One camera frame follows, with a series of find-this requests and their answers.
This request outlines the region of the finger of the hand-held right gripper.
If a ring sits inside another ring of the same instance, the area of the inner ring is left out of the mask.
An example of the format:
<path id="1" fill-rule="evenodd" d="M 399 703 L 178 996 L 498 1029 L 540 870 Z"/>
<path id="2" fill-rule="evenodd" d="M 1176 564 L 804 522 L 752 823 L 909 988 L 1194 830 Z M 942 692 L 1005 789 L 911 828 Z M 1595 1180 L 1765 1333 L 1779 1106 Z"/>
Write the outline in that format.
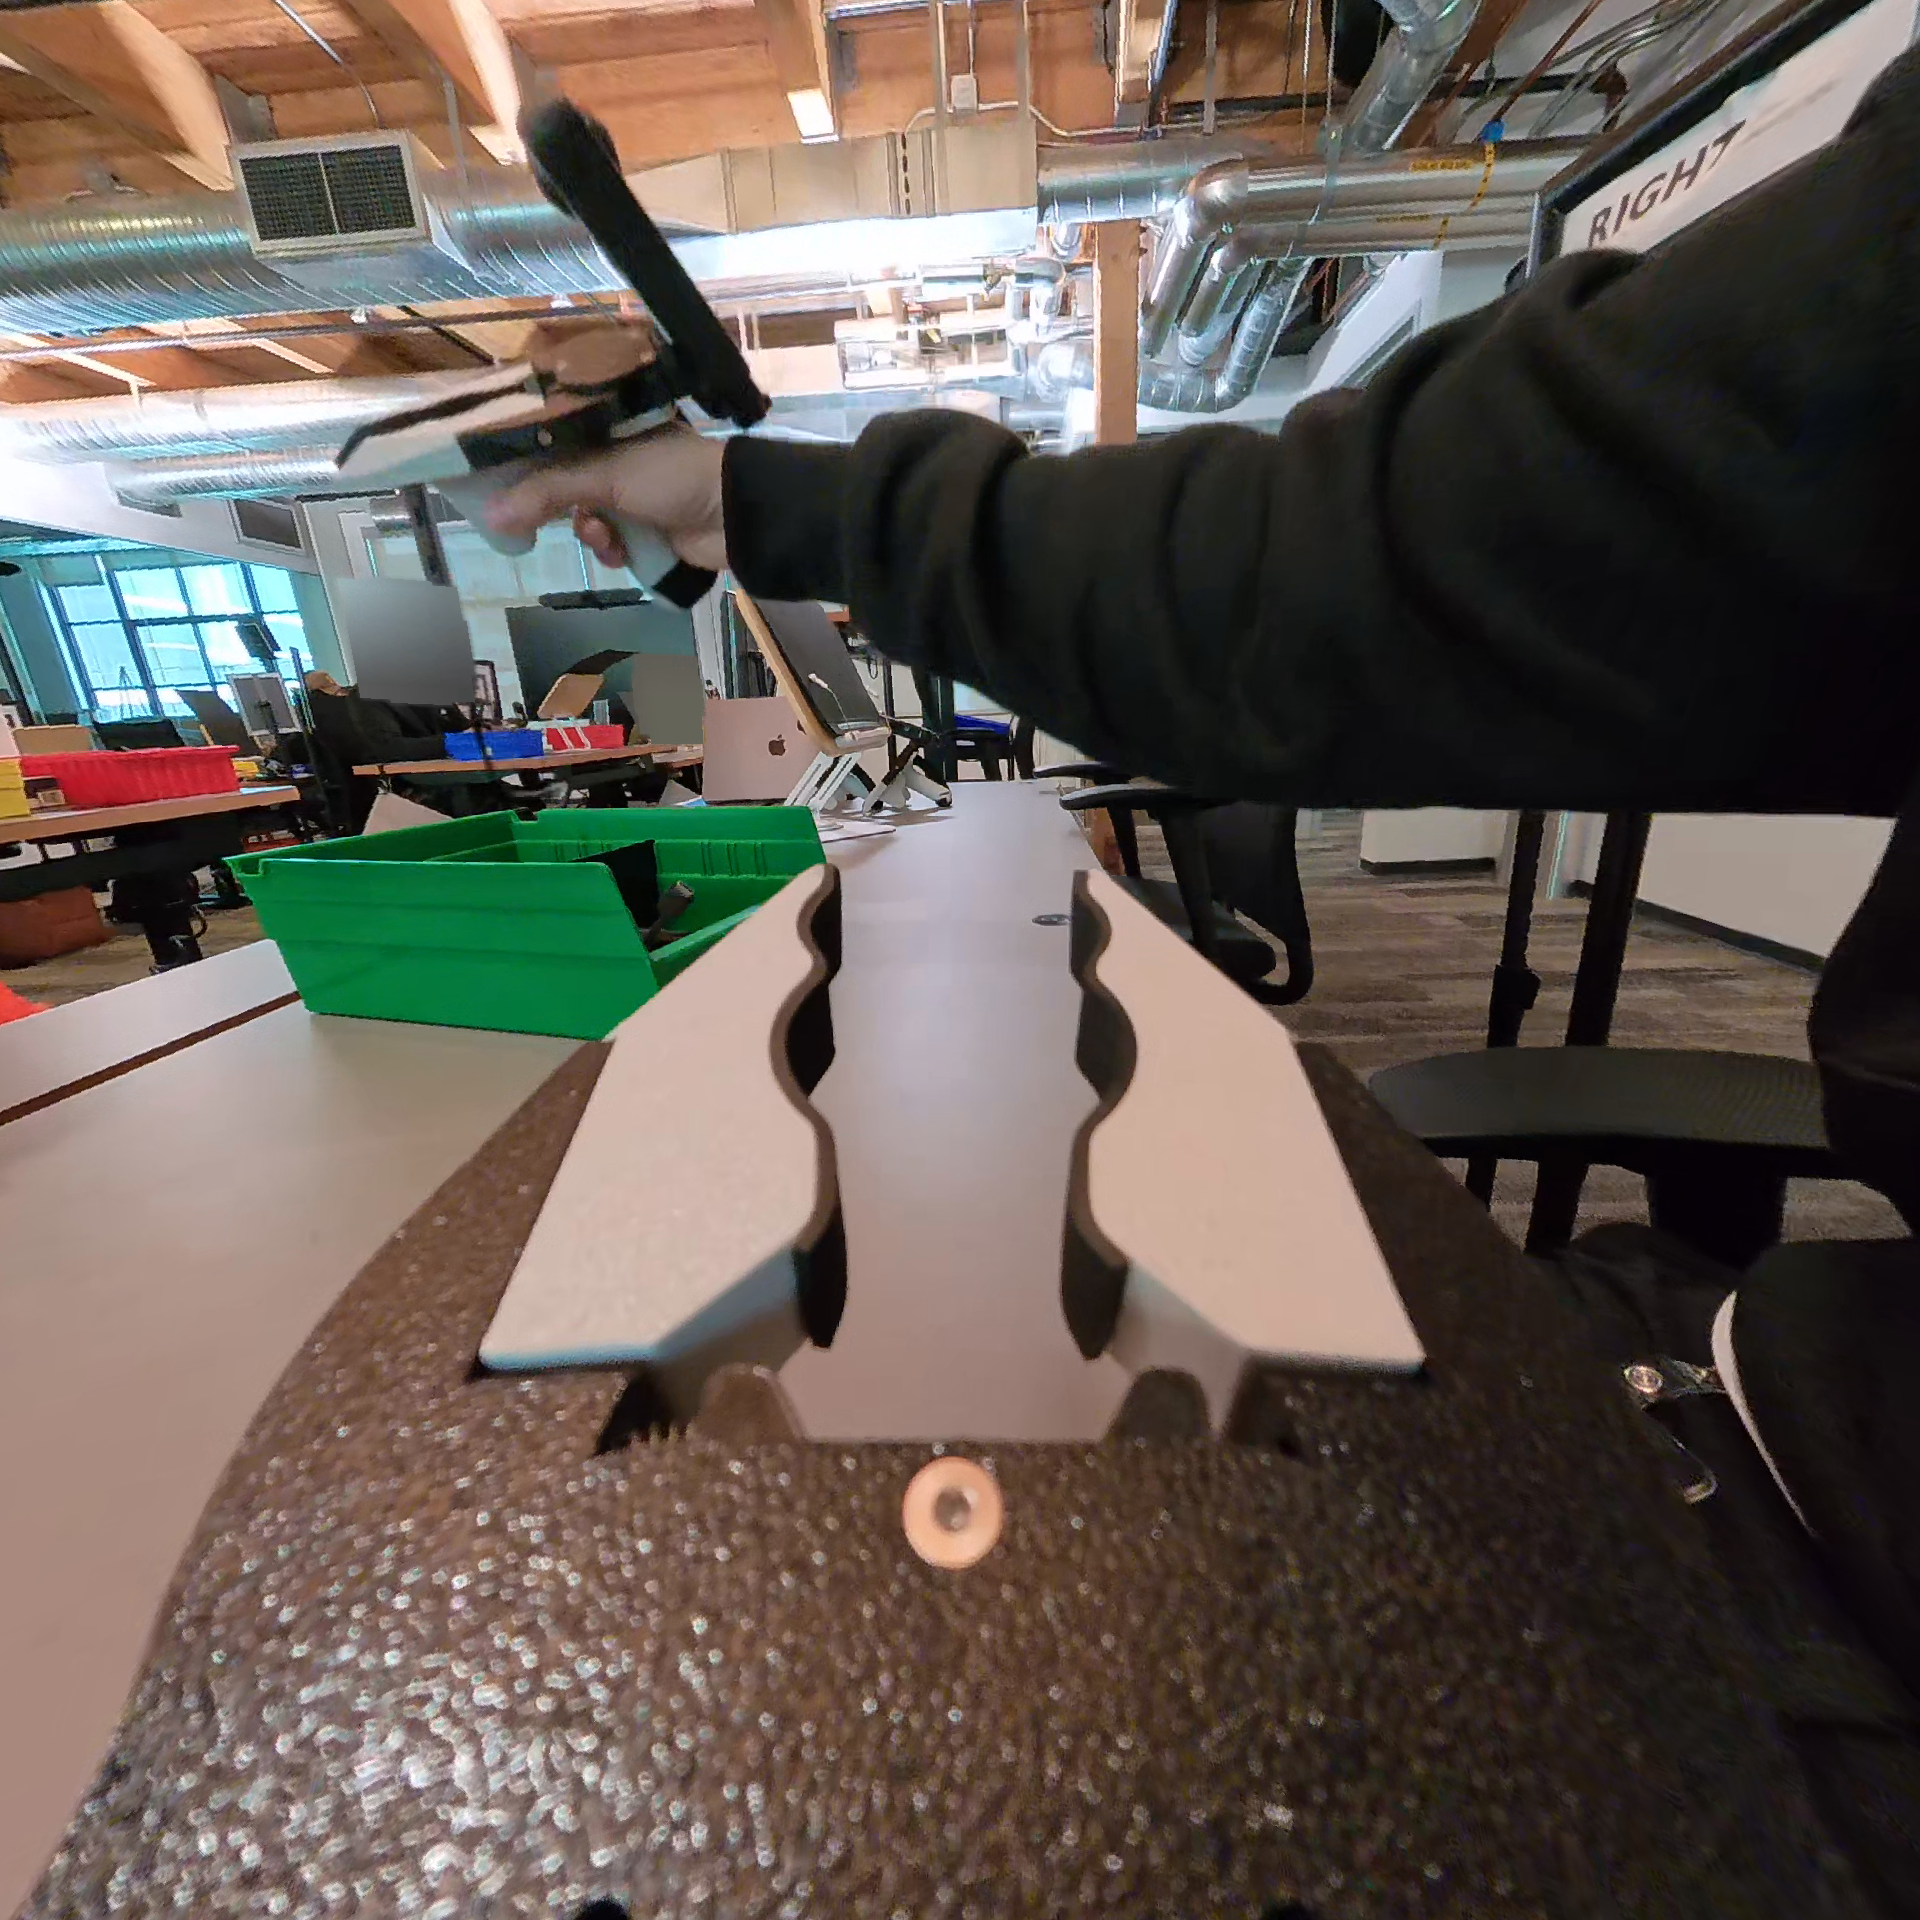
<path id="1" fill-rule="evenodd" d="M 487 429 L 367 429 L 341 446 L 335 476 L 352 490 L 454 490 L 498 463 Z"/>
<path id="2" fill-rule="evenodd" d="M 530 440 L 550 426 L 555 398 L 532 368 L 493 368 L 434 399 L 373 423 L 373 443 L 484 446 Z"/>

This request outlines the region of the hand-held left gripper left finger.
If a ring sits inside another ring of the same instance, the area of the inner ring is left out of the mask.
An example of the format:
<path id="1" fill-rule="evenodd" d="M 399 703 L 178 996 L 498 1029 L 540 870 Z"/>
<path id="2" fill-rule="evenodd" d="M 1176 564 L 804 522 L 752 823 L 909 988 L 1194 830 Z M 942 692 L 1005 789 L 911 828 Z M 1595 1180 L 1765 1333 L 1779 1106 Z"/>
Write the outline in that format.
<path id="1" fill-rule="evenodd" d="M 608 1039 L 477 1363 L 639 1372 L 695 1411 L 730 1365 L 829 1349 L 847 1307 L 832 1126 L 842 875 L 806 866 Z"/>

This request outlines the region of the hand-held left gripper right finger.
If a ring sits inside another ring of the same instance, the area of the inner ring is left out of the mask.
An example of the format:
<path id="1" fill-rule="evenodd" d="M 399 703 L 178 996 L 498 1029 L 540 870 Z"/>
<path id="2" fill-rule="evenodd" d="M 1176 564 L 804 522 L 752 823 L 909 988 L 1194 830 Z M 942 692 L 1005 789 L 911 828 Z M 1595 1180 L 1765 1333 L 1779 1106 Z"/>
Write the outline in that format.
<path id="1" fill-rule="evenodd" d="M 1415 1378 L 1423 1344 L 1291 1036 L 1104 870 L 1071 879 L 1062 1319 L 1184 1376 L 1224 1432 L 1260 1376 Z"/>

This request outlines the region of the green plastic bin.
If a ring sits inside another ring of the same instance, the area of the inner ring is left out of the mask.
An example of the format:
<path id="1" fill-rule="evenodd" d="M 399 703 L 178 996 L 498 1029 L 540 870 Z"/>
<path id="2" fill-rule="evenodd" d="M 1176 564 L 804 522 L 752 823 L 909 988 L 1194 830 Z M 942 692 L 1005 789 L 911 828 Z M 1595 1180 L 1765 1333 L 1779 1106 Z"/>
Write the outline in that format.
<path id="1" fill-rule="evenodd" d="M 604 1039 L 794 877 L 803 807 L 550 807 L 240 855 L 304 1006 Z"/>

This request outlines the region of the person's right forearm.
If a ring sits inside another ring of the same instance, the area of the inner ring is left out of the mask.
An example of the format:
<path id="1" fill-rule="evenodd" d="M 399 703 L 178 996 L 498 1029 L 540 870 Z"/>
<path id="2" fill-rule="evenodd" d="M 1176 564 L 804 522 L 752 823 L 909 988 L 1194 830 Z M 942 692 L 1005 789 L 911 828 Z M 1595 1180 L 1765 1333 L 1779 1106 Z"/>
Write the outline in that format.
<path id="1" fill-rule="evenodd" d="M 1915 54 L 1835 141 L 1274 436 L 733 438 L 755 596 L 1134 775 L 1301 807 L 1898 814 L 1915 786 Z"/>

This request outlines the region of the person's right hand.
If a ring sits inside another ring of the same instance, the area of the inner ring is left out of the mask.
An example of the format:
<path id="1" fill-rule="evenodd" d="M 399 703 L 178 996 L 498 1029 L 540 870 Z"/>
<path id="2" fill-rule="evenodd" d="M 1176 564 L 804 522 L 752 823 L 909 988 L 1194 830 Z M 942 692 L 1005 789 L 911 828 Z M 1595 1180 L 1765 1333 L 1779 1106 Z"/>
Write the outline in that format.
<path id="1" fill-rule="evenodd" d="M 676 563 L 722 574 L 725 454 L 720 440 L 685 428 L 660 429 L 527 470 L 491 496 L 482 523 L 498 539 L 524 541 L 562 522 L 608 570 L 632 563 L 627 533 L 643 533 Z"/>

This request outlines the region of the white air vent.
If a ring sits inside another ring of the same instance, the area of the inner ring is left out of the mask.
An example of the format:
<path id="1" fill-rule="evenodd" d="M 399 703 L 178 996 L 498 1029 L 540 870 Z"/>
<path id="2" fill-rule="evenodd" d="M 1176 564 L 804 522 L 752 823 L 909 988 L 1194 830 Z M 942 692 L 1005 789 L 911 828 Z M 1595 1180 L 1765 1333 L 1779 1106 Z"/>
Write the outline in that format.
<path id="1" fill-rule="evenodd" d="M 408 248 L 434 235 L 430 157 L 408 133 L 240 141 L 229 164 L 258 255 Z"/>

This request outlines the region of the black office chair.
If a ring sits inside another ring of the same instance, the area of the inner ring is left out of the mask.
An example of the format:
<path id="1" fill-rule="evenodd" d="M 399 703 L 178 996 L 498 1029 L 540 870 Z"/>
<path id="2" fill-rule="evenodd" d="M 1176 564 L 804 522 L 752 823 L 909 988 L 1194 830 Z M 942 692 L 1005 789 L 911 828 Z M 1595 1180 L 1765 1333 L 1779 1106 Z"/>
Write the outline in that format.
<path id="1" fill-rule="evenodd" d="M 1068 812 L 1107 816 L 1120 886 L 1231 982 L 1267 1006 L 1303 1000 L 1314 981 L 1301 877 L 1301 812 L 1123 779 L 1101 762 L 1058 762 Z"/>

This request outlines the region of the black mesh chair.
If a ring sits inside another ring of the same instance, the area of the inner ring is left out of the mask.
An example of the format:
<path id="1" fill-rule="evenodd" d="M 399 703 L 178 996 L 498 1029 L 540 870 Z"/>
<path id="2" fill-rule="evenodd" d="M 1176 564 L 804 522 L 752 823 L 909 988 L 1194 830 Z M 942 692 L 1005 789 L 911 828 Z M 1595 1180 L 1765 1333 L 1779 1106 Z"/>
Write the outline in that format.
<path id="1" fill-rule="evenodd" d="M 1845 1182 L 1810 1063 L 1686 1047 L 1485 1047 L 1382 1067 L 1375 1102 L 1438 1159 L 1536 1165 L 1524 1245 L 1557 1256 L 1594 1165 L 1655 1231 L 1735 1268 L 1780 1240 L 1787 1183 Z"/>

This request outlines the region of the silver laptop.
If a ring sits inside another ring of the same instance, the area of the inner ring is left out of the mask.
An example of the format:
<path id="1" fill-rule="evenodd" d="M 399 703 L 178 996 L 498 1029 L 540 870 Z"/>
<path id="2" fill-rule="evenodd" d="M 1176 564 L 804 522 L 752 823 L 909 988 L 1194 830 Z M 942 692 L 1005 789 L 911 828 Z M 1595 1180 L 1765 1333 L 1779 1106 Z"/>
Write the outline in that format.
<path id="1" fill-rule="evenodd" d="M 703 802 L 818 812 L 828 733 L 786 698 L 703 703 Z"/>

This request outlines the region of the person's black clothing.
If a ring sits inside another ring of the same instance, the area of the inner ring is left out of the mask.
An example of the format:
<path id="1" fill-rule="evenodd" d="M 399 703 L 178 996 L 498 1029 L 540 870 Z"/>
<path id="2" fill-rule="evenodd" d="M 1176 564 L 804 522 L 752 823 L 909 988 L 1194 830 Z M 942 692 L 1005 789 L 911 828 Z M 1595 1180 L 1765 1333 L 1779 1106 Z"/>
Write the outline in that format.
<path id="1" fill-rule="evenodd" d="M 1829 1142 L 1902 1238 L 1829 1238 L 1744 1266 L 1604 1227 L 1554 1264 L 1608 1363 L 1711 1370 L 1655 1415 L 1717 1479 L 1708 1535 L 1772 1715 L 1821 1778 L 1915 1802 L 1917 1679 L 1917 823 L 1910 789 L 1814 990 Z"/>

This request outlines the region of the white sign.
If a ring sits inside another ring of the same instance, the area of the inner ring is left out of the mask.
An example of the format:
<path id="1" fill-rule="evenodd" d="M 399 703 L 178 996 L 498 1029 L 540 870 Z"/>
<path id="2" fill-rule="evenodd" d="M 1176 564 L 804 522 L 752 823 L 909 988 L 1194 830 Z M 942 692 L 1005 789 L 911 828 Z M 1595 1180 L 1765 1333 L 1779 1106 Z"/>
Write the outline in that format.
<path id="1" fill-rule="evenodd" d="M 1541 263 L 1594 252 L 1643 253 L 1831 146 L 1888 59 L 1890 42 L 1835 31 L 1736 87 L 1612 181 L 1544 211 Z"/>

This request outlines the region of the silver ventilation duct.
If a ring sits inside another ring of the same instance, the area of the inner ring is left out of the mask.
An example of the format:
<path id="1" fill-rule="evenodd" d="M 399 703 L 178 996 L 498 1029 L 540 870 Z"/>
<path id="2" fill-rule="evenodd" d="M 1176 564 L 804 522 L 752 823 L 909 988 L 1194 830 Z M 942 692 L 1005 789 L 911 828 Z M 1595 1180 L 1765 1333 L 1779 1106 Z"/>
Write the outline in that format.
<path id="1" fill-rule="evenodd" d="M 85 334 L 383 304 L 610 294 L 628 283 L 524 170 L 434 175 L 422 235 L 262 255 L 236 195 L 95 199 L 2 216 L 6 327 Z"/>
<path id="2" fill-rule="evenodd" d="M 1171 173 L 1080 175 L 1044 216 L 1162 216 L 1136 319 L 1136 404 L 1224 415 L 1254 390 L 1322 261 L 1517 244 L 1578 138 L 1397 151 L 1480 4 L 1381 4 L 1389 29 L 1311 159 L 1221 156 L 1165 199 Z"/>

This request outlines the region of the wooden post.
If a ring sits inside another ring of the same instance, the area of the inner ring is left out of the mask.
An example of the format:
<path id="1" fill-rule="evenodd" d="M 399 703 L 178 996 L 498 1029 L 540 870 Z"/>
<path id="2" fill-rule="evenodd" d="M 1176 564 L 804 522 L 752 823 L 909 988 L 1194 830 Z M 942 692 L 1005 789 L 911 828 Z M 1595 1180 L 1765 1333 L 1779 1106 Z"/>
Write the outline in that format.
<path id="1" fill-rule="evenodd" d="M 1093 443 L 1130 446 L 1139 432 L 1139 301 L 1143 227 L 1104 222 L 1093 232 Z"/>

